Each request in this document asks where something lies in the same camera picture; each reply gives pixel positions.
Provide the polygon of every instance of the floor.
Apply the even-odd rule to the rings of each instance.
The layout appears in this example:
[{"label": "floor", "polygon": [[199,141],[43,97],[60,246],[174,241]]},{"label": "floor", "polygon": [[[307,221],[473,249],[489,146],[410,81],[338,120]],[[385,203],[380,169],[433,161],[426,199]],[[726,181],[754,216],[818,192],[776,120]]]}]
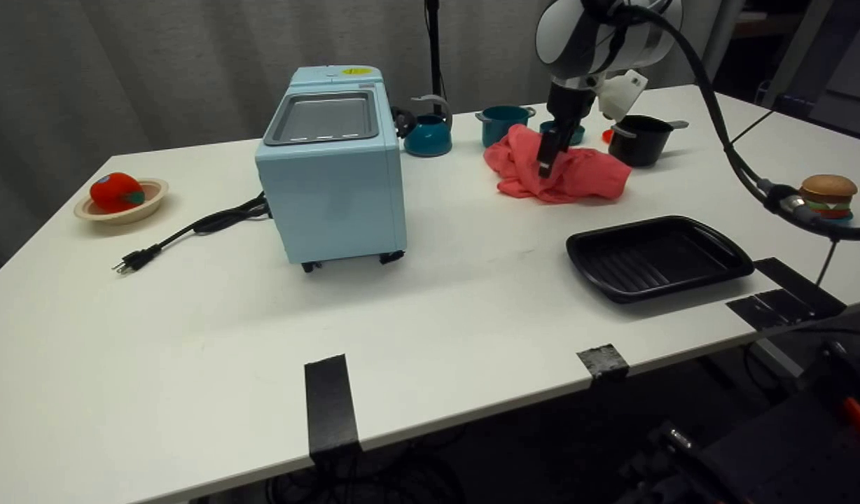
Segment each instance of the floor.
[{"label": "floor", "polygon": [[[860,315],[831,325],[860,330]],[[200,504],[611,504],[650,431],[671,424],[707,447],[776,405],[768,384],[745,351],[727,351]]]}]

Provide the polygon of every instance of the black tray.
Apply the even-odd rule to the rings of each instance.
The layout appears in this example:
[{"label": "black tray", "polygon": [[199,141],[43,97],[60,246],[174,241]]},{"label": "black tray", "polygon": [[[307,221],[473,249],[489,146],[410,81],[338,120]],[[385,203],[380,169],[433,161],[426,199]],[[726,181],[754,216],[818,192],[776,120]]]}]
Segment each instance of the black tray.
[{"label": "black tray", "polygon": [[635,304],[745,277],[749,259],[717,231],[664,216],[566,241],[577,273],[616,304]]}]

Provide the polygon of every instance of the toaster oven window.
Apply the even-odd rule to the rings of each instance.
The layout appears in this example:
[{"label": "toaster oven window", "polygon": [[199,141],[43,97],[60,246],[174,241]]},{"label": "toaster oven window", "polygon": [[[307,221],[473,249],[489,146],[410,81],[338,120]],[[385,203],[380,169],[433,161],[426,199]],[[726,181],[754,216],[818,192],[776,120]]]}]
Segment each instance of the toaster oven window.
[{"label": "toaster oven window", "polygon": [[275,133],[266,143],[298,146],[298,143],[345,143],[375,139],[371,97],[297,97],[280,108]]}]

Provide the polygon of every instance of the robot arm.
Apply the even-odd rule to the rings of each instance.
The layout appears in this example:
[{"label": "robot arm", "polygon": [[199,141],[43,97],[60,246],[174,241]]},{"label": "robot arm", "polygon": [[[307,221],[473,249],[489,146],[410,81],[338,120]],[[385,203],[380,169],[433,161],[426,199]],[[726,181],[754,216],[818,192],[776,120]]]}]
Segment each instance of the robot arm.
[{"label": "robot arm", "polygon": [[623,7],[658,13],[679,25],[679,0],[555,0],[537,24],[537,56],[551,74],[546,111],[555,118],[537,151],[542,181],[594,99],[600,97],[602,115],[619,120],[647,88],[632,67],[650,67],[671,52],[671,36],[660,28],[619,20]]}]

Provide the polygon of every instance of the power cord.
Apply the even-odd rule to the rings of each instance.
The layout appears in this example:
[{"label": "power cord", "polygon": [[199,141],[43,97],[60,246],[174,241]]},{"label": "power cord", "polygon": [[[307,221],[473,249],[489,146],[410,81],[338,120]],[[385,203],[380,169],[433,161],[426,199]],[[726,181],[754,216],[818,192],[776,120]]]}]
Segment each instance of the power cord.
[{"label": "power cord", "polygon": [[114,273],[121,273],[121,276],[140,273],[158,253],[165,253],[171,245],[175,245],[185,235],[213,235],[213,232],[221,232],[221,231],[226,231],[226,227],[231,227],[237,221],[249,221],[249,218],[256,218],[256,216],[268,216],[262,193],[256,199],[252,199],[252,203],[237,204],[237,209],[230,209],[230,210],[221,210],[221,214],[209,214],[209,216],[182,227],[178,232],[168,235],[165,241],[158,241],[158,245],[154,245],[149,249],[137,249],[137,253],[122,256],[122,262],[114,266]]}]

